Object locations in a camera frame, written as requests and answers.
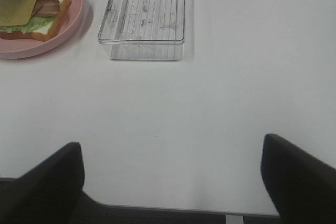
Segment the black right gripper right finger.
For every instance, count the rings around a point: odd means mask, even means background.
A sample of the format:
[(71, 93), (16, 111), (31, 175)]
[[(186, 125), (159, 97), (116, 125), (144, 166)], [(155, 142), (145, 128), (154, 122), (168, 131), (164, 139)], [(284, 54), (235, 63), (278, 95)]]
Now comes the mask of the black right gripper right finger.
[(283, 223), (335, 223), (335, 168), (266, 134), (260, 171)]

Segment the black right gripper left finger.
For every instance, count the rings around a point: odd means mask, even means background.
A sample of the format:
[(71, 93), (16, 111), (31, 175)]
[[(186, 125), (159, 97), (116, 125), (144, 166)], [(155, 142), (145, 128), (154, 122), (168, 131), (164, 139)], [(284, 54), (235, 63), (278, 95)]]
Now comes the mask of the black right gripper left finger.
[(80, 144), (68, 143), (1, 187), (1, 223), (68, 223), (84, 180)]

